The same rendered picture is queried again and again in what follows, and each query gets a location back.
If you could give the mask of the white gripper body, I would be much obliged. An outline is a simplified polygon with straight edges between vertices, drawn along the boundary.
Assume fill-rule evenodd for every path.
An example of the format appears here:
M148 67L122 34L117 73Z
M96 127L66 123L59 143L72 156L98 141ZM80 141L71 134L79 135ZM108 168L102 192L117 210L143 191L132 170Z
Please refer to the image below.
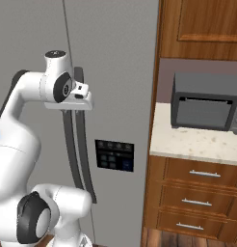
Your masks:
M63 102L46 102L45 107L55 110L90 111L93 109L92 93L88 92L86 96L70 94Z

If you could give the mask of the grey fridge door with panel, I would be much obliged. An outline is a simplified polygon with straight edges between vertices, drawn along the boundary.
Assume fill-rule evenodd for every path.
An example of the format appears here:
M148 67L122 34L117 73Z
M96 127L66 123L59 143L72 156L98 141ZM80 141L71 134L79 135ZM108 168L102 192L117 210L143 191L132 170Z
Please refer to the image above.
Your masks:
M81 228L106 247L141 247L158 8L159 0L65 0L72 63L94 101L85 117L97 202ZM98 140L133 145L134 170L98 167Z

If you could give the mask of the wooden cupboard door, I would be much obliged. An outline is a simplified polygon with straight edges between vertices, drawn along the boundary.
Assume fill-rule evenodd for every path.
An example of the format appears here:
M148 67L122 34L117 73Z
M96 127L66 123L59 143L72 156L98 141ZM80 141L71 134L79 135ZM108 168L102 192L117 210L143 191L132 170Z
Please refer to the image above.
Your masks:
M237 61L237 0L164 0L161 57Z

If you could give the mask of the wooden drawer front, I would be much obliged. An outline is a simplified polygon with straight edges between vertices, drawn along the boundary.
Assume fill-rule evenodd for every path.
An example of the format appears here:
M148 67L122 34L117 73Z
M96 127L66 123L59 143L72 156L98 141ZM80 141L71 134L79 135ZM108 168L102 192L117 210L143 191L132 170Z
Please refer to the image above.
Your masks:
M183 203L182 199L209 202L212 206L199 206ZM165 186L161 199L162 206L170 206L181 209L202 211L226 216L229 219L237 220L237 195L230 192L218 192L183 188L176 186Z
M176 226L176 223L202 226L204 231L191 230ZM208 218L201 215L183 214L169 211L160 211L157 228L163 231L185 233L198 237L215 239L223 242L237 241L237 221Z
M191 170L218 173L221 177L210 178L191 175L189 174ZM165 178L176 183L237 190L237 166L233 165L168 158Z

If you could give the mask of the dark grey toaster oven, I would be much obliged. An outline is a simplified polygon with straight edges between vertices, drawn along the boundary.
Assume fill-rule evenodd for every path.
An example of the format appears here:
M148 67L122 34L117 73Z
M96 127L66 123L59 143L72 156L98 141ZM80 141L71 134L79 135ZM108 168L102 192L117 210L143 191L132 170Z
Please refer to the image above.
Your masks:
M171 127L231 131L237 135L237 75L176 72Z

